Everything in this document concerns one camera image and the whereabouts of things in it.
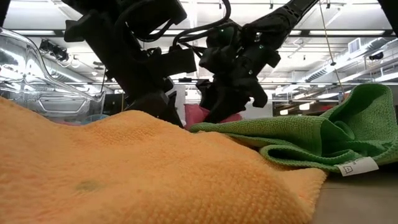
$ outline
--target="black cable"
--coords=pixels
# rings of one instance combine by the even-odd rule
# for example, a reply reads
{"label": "black cable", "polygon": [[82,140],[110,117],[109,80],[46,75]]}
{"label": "black cable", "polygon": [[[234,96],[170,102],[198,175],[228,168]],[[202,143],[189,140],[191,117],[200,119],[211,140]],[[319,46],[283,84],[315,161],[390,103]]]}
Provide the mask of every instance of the black cable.
{"label": "black cable", "polygon": [[217,26],[217,27],[211,28],[211,29],[209,29],[207,31],[204,31],[201,34],[193,35],[191,37],[181,38],[179,40],[179,43],[189,42],[189,41],[201,39],[201,38],[207,37],[212,32],[215,32],[215,31],[218,31],[219,29],[223,29],[223,28],[230,27],[230,26],[234,26],[234,36],[233,36],[233,38],[235,38],[236,33],[238,32],[238,25],[236,23],[234,23],[234,22],[227,22],[227,23],[222,24],[220,26]]}
{"label": "black cable", "polygon": [[122,41],[124,43],[123,28],[126,26],[126,21],[127,21],[128,17],[130,16],[130,14],[134,10],[138,9],[139,7],[142,7],[143,5],[147,4],[148,2],[152,2],[152,1],[154,1],[154,0],[143,0],[143,1],[139,1],[137,3],[134,3],[120,14],[119,18],[117,19],[117,21],[114,24],[114,33],[115,33],[116,37],[120,39],[120,41]]}
{"label": "black cable", "polygon": [[166,23],[166,25],[164,25],[164,27],[161,28],[161,30],[158,31],[156,34],[149,34],[149,35],[146,36],[146,37],[138,37],[138,36],[136,36],[136,37],[137,37],[137,39],[139,39],[139,40],[141,40],[141,41],[143,41],[143,42],[153,42],[153,41],[159,40],[159,39],[163,36],[163,34],[164,34],[164,33],[170,28],[170,26],[172,26],[172,25],[173,25],[173,22],[172,22],[171,20],[169,20],[169,21]]}
{"label": "black cable", "polygon": [[181,43],[181,45],[184,45],[184,46],[186,46],[186,47],[188,47],[188,48],[191,48],[191,49],[193,50],[193,52],[194,52],[199,58],[202,57],[202,55],[200,54],[201,52],[197,49],[196,46],[192,46],[192,45],[187,44],[187,43]]}
{"label": "black cable", "polygon": [[102,85],[101,85],[101,91],[100,91],[100,93],[102,93],[102,90],[103,90],[104,85],[105,85],[105,73],[106,73],[106,68],[105,68],[105,70],[104,70],[104,78],[102,79]]}
{"label": "black cable", "polygon": [[182,31],[181,33],[177,34],[174,37],[173,46],[175,47],[177,45],[177,43],[179,42],[180,38],[187,34],[190,34],[192,32],[201,31],[201,30],[208,30],[208,29],[214,28],[216,26],[219,26],[219,25],[222,25],[223,23],[225,23],[231,16],[231,4],[229,3],[229,0],[223,0],[223,3],[226,8],[226,13],[222,19],[220,19],[219,21],[216,21],[216,22],[212,22],[211,24],[207,24],[207,25],[203,25],[203,26],[199,26],[199,27],[195,27],[192,29],[187,29],[187,30]]}

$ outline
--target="black robotic arm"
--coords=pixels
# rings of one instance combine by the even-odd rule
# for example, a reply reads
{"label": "black robotic arm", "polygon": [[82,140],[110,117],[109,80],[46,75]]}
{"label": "black robotic arm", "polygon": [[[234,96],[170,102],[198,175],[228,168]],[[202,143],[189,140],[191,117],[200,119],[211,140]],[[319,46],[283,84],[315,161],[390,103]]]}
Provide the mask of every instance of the black robotic arm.
{"label": "black robotic arm", "polygon": [[[224,18],[181,32],[169,52],[162,54],[160,48],[143,50],[137,40],[155,41],[172,24],[183,21],[187,14],[178,0],[62,1],[84,15],[79,21],[67,21],[65,40],[87,41],[106,65],[106,76],[115,78],[126,92],[128,109],[145,111],[179,126],[175,92],[169,96],[165,92],[173,87],[170,75],[196,70],[193,53],[200,57],[199,66],[214,74],[213,82],[197,83],[202,93],[200,105],[210,110],[205,122],[217,123],[245,110],[250,97],[254,98],[253,106],[264,107],[267,95],[257,75],[267,64],[275,67],[279,63],[277,49],[318,2],[291,0],[241,27],[229,19],[231,6],[223,0],[227,10]],[[162,24],[166,25],[157,34],[150,34]],[[204,32],[192,35],[201,30]],[[203,37],[207,37],[207,48],[187,44]]]}

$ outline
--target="transparent plastic container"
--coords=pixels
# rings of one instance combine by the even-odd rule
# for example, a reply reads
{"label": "transparent plastic container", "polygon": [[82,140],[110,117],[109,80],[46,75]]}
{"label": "transparent plastic container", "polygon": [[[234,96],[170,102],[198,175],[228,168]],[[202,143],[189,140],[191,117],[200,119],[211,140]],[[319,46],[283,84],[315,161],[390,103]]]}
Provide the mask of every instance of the transparent plastic container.
{"label": "transparent plastic container", "polygon": [[0,96],[59,123],[101,114],[105,93],[92,96],[54,79],[37,46],[0,27]]}

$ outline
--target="hanging wire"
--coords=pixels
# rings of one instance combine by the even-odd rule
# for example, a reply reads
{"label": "hanging wire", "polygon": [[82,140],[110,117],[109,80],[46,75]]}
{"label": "hanging wire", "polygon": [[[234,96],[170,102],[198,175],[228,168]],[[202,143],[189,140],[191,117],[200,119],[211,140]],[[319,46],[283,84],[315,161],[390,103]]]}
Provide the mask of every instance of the hanging wire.
{"label": "hanging wire", "polygon": [[[328,33],[327,33],[327,31],[326,31],[325,18],[323,17],[323,11],[322,11],[322,3],[321,3],[321,1],[319,1],[319,9],[321,10],[322,24],[323,24],[323,29],[324,29],[324,31],[325,31],[326,42],[327,42],[327,44],[328,44],[330,59],[331,59],[332,64],[335,64],[335,61],[333,60],[333,55],[332,55],[331,50],[330,50],[329,38],[328,38]],[[344,88],[343,88],[343,85],[341,84],[340,77],[338,76],[338,72],[337,72],[337,70],[336,70],[335,68],[334,68],[334,71],[335,71],[335,74],[336,74],[336,77],[337,77],[337,80],[338,80],[338,84],[339,84],[339,86],[340,86],[340,88],[341,88],[341,90],[342,90],[342,92],[343,92],[343,100],[344,100],[345,96],[344,96]]]}
{"label": "hanging wire", "polygon": [[124,111],[124,90],[122,90],[122,109],[121,111]]}
{"label": "hanging wire", "polygon": [[100,93],[102,93],[103,89],[104,89],[104,84],[105,84],[105,73],[106,73],[106,68],[104,69],[104,78],[102,79],[102,85],[101,85],[101,91]]}
{"label": "hanging wire", "polygon": [[[203,25],[203,26],[199,26],[199,27],[194,27],[194,28],[182,31],[181,33],[177,34],[174,37],[173,46],[175,47],[177,45],[177,43],[182,42],[182,41],[180,41],[180,39],[182,37],[188,35],[188,34],[191,34],[193,32],[198,32],[198,31],[201,31],[201,30],[208,30],[208,29],[211,29],[211,28],[214,28],[214,27],[218,27],[218,26],[224,24],[225,22],[227,22],[227,20],[231,16],[231,3],[229,3],[229,0],[222,0],[222,2],[224,3],[224,6],[226,8],[226,14],[224,15],[224,17],[222,19],[220,19],[220,20],[218,20],[216,22],[212,22],[211,24],[207,24],[207,25]],[[197,40],[199,38],[201,38],[200,34],[191,36],[190,37],[191,40],[187,40],[187,37],[184,38],[184,39],[185,39],[185,42],[188,42],[188,41],[192,41],[192,40]]]}

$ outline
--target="dark stain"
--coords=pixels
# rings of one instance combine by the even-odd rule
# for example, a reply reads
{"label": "dark stain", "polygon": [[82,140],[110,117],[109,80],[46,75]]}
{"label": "dark stain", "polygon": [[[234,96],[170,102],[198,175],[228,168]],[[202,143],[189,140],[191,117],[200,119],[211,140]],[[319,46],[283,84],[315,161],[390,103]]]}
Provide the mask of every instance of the dark stain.
{"label": "dark stain", "polygon": [[76,186],[76,190],[92,192],[101,188],[100,183],[94,180],[85,180]]}

